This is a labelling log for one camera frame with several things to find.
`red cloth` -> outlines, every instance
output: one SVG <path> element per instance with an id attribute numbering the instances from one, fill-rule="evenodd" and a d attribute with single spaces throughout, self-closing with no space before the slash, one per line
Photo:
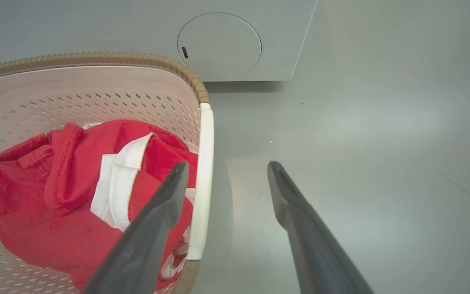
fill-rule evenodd
<path id="1" fill-rule="evenodd" d="M 175 135 L 144 122 L 116 120 L 87 130 L 67 124 L 0 153 L 0 239 L 28 264 L 71 275 L 82 289 L 122 235 L 90 212 L 103 154 L 152 136 L 129 202 L 132 220 L 178 162 L 190 164 L 188 188 L 195 187 L 197 155 Z M 179 223 L 170 231 L 164 257 L 178 246 L 191 223 L 184 200 Z M 156 289 L 177 279 L 158 278 Z"/>

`white appliance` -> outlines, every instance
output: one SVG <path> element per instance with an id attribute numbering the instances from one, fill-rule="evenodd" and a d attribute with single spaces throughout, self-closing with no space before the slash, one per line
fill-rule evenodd
<path id="1" fill-rule="evenodd" d="M 0 62 L 121 51 L 180 58 L 205 81 L 289 80 L 318 0 L 0 0 Z"/>

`white trim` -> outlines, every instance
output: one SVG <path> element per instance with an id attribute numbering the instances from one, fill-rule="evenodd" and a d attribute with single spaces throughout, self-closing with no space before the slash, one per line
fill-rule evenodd
<path id="1" fill-rule="evenodd" d="M 193 261 L 202 259 L 208 232 L 211 180 L 213 178 L 213 122 L 213 111 L 210 104 L 201 103 L 201 138 L 197 163 L 197 182 L 195 184 L 195 203 L 190 234 L 190 250 L 186 257 L 186 259 Z"/>
<path id="2" fill-rule="evenodd" d="M 129 142 L 118 154 L 103 154 L 101 158 L 101 171 L 90 211 L 110 227 L 123 232 L 130 225 L 130 197 L 152 135 L 154 133 Z"/>
<path id="3" fill-rule="evenodd" d="M 193 154 L 199 154 L 199 149 L 197 148 L 197 146 L 193 145 L 190 142 L 186 142 L 186 141 L 183 141 L 183 142 L 186 145 L 186 147 L 188 147 L 188 151 L 190 151 Z"/>

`basket rim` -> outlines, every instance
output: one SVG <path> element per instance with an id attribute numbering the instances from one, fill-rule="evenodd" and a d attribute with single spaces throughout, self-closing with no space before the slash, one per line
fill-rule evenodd
<path id="1" fill-rule="evenodd" d="M 60 67 L 88 67 L 121 65 L 158 67 L 183 79 L 193 90 L 199 104 L 210 103 L 209 94 L 201 77 L 184 63 L 161 54 L 136 52 L 82 52 L 62 53 L 24 58 L 0 63 L 0 77 L 16 73 L 56 69 Z"/>

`white fabric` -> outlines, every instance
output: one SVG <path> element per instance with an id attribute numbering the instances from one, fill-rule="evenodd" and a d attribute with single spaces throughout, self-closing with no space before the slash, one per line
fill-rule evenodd
<path id="1" fill-rule="evenodd" d="M 192 143 L 184 142 L 186 147 L 188 147 L 188 151 L 190 151 L 193 154 L 199 154 L 199 149 L 197 146 L 193 145 Z"/>
<path id="2" fill-rule="evenodd" d="M 118 154 L 104 154 L 90 211 L 110 227 L 125 231 L 128 207 L 146 146 L 153 133 L 126 144 Z"/>
<path id="3" fill-rule="evenodd" d="M 88 130 L 89 128 L 95 127 L 96 125 L 100 125 L 100 124 L 101 124 L 100 122 L 89 123 L 87 125 L 82 126 L 82 129 L 83 130 Z"/>

